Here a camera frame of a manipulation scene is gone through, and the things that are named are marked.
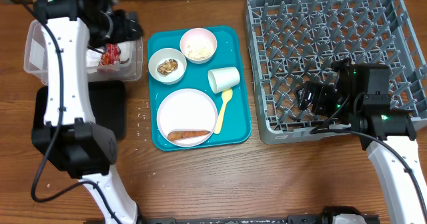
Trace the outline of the red snack wrapper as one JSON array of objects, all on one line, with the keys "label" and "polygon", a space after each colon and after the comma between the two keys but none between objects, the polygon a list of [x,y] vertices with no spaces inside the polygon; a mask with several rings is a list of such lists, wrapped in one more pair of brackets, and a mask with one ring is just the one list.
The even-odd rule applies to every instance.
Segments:
[{"label": "red snack wrapper", "polygon": [[107,44],[105,51],[99,60],[99,66],[117,65],[120,64],[121,49],[118,44]]}]

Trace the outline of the white napkin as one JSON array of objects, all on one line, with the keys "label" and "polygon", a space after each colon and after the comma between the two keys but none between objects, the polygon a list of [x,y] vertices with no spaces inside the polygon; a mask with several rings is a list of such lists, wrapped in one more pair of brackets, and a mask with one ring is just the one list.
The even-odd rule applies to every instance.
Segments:
[{"label": "white napkin", "polygon": [[86,66],[87,73],[92,74],[97,72],[97,67],[99,66],[99,62],[101,60],[102,52],[100,50],[90,50],[88,49],[86,52]]}]

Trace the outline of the white bowl with food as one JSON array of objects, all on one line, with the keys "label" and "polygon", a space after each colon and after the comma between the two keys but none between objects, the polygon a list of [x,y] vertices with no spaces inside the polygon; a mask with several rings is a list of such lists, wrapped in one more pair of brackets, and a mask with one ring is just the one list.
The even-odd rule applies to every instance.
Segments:
[{"label": "white bowl with food", "polygon": [[[167,76],[161,75],[157,71],[157,66],[168,59],[175,59],[178,62],[179,66],[177,70],[174,71],[173,73]],[[148,67],[149,67],[149,72],[151,76],[155,80],[166,85],[172,85],[179,82],[184,76],[184,73],[187,67],[187,61],[181,51],[178,51],[177,49],[172,49],[172,48],[164,48],[164,49],[160,49],[159,51],[156,51],[151,56],[151,58],[149,59]]]}]

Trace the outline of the pink bowl with rice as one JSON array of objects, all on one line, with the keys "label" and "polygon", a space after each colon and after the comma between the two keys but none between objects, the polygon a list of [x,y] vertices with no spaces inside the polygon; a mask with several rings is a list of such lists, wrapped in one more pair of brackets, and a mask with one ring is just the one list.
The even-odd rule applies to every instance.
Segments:
[{"label": "pink bowl with rice", "polygon": [[195,64],[207,63],[216,52],[216,36],[204,28],[193,28],[186,31],[179,42],[179,48],[188,61]]}]

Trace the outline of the white paper cup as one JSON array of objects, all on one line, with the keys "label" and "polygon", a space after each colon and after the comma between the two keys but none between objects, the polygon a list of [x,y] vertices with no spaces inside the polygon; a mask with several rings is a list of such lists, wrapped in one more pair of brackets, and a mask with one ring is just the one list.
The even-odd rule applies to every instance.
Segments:
[{"label": "white paper cup", "polygon": [[236,67],[211,69],[207,73],[209,86],[213,93],[218,94],[240,83],[240,73]]}]

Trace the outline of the fried sausage stick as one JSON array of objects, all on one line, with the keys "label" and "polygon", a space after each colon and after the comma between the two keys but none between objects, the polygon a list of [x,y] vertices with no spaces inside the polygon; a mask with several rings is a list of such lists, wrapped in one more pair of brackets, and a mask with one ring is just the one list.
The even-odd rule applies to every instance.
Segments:
[{"label": "fried sausage stick", "polygon": [[185,130],[185,131],[172,131],[167,135],[169,141],[179,141],[182,139],[191,139],[194,137],[201,137],[210,134],[207,130]]}]

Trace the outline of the foil wrapper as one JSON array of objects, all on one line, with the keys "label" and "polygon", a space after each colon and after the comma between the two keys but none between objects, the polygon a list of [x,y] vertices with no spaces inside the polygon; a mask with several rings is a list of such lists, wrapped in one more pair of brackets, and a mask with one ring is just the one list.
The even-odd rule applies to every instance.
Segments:
[{"label": "foil wrapper", "polygon": [[135,57],[135,42],[127,41],[118,44],[120,65],[128,66]]}]

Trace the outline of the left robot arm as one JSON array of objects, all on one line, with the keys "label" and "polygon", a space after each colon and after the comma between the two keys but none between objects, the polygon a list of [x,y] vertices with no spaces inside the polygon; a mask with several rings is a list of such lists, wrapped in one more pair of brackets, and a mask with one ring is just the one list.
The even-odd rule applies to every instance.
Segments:
[{"label": "left robot arm", "polygon": [[42,126],[31,134],[44,163],[84,186],[106,223],[143,223],[115,166],[117,137],[93,114],[87,80],[89,48],[136,41],[143,35],[135,13],[118,0],[36,0],[28,11],[41,24],[47,49],[47,102]]}]

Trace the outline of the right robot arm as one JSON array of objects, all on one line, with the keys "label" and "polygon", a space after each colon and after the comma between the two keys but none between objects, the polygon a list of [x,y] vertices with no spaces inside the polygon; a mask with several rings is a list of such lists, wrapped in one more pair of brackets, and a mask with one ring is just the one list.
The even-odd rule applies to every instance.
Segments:
[{"label": "right robot arm", "polygon": [[390,68],[332,63],[333,85],[306,81],[294,91],[299,109],[327,119],[313,134],[351,134],[360,138],[374,166],[391,223],[426,222],[426,181],[420,165],[416,130],[409,111],[393,109]]}]

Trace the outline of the grey dishwasher rack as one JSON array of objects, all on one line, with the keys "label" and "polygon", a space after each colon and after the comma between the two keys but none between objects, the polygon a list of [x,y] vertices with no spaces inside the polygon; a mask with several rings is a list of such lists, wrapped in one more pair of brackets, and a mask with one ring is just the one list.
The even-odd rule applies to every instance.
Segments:
[{"label": "grey dishwasher rack", "polygon": [[246,41],[260,139],[317,141],[322,117],[297,106],[306,81],[332,84],[333,61],[385,64],[391,106],[426,127],[426,60],[404,0],[246,0]]}]

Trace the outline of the clear plastic bin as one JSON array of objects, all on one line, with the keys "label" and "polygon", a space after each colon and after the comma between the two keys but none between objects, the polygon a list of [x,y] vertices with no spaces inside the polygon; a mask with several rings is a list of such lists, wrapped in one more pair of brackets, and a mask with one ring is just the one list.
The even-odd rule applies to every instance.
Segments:
[{"label": "clear plastic bin", "polygon": [[[141,39],[134,42],[136,52],[130,65],[123,66],[117,64],[98,66],[96,73],[87,74],[87,80],[89,82],[111,80],[137,81],[143,72],[143,43]],[[103,53],[105,49],[106,47],[102,47],[97,50],[100,50]],[[41,25],[36,20],[32,21],[29,26],[25,45],[23,69],[27,73],[38,77],[43,84],[47,84],[48,67],[46,42],[41,30]]]}]

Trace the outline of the black plastic tray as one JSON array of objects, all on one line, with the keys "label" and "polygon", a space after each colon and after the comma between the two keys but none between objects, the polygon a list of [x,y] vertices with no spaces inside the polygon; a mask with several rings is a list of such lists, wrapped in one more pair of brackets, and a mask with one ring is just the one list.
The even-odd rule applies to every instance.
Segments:
[{"label": "black plastic tray", "polygon": [[[122,81],[89,82],[89,98],[93,114],[98,125],[113,131],[116,139],[121,141],[126,134],[126,90]],[[33,129],[31,132],[32,143],[37,139],[36,130],[44,126],[44,114],[47,107],[48,86],[40,88],[37,92]]]}]

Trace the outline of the brown food scrap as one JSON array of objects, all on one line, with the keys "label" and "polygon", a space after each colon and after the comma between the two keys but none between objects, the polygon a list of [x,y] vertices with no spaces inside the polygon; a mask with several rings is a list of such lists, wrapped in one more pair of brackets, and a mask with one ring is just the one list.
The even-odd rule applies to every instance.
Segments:
[{"label": "brown food scrap", "polygon": [[177,70],[179,64],[175,59],[168,59],[157,66],[157,71],[161,75],[169,75]]}]

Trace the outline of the yellow plastic spoon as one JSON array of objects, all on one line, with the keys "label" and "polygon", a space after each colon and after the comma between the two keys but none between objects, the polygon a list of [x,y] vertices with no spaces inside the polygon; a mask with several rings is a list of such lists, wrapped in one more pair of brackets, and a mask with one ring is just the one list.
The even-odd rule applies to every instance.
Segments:
[{"label": "yellow plastic spoon", "polygon": [[222,130],[222,126],[223,126],[223,122],[224,122],[224,116],[225,116],[225,112],[226,112],[226,106],[228,104],[228,102],[232,99],[233,97],[233,90],[232,88],[226,89],[222,92],[222,106],[220,109],[220,113],[218,114],[218,120],[217,120],[217,125],[216,128],[214,130],[214,133],[220,134],[221,130]]}]

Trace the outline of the white round plate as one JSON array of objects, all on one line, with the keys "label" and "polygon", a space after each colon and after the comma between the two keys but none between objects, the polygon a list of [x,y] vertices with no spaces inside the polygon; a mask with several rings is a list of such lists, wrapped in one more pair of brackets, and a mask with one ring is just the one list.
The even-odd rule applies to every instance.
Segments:
[{"label": "white round plate", "polygon": [[[169,94],[157,109],[156,123],[161,136],[178,147],[195,147],[214,133],[218,110],[213,100],[197,89],[180,89]],[[210,134],[191,139],[169,141],[172,131],[207,130]]]}]

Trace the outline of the teal serving tray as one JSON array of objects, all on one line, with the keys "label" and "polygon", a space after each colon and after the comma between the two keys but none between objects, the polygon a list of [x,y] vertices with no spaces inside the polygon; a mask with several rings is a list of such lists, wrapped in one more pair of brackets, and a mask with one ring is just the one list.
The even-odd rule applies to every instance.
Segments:
[{"label": "teal serving tray", "polygon": [[[187,60],[187,67],[182,79],[172,85],[155,80],[149,73],[149,101],[151,111],[151,130],[154,145],[162,151],[177,151],[201,147],[213,147],[243,143],[252,132],[248,94],[244,80],[242,57],[236,32],[228,26],[204,28],[211,31],[218,41],[213,57],[204,64],[195,64]],[[154,34],[147,43],[149,59],[160,49],[172,48],[181,51],[179,42],[182,35],[189,29],[164,31]],[[168,143],[157,128],[156,115],[161,102],[171,93],[180,89],[197,89],[207,94],[215,103],[218,114],[222,106],[222,92],[215,94],[209,86],[207,73],[211,69],[236,67],[240,73],[240,83],[234,87],[233,97],[226,106],[224,122],[220,134],[213,135],[201,145],[195,147],[178,147]]]}]

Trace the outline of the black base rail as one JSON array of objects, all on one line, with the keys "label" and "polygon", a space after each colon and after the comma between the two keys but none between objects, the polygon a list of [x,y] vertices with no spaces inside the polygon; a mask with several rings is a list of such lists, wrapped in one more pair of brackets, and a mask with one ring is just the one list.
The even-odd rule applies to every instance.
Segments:
[{"label": "black base rail", "polygon": [[298,214],[287,217],[258,217],[258,218],[225,218],[225,219],[175,219],[143,218],[139,223],[149,224],[333,224],[333,223],[361,223],[380,224],[378,215],[362,214],[355,207],[329,206],[318,214]]}]

